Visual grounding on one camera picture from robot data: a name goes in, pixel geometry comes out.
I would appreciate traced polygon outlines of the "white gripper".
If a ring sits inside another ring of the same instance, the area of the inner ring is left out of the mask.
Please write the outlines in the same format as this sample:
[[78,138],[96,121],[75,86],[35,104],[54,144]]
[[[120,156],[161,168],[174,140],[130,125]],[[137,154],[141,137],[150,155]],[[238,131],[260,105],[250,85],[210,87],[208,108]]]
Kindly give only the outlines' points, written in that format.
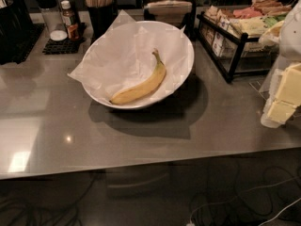
[[278,128],[301,105],[301,0],[285,17],[280,28],[278,57],[260,92],[267,93],[261,124]]

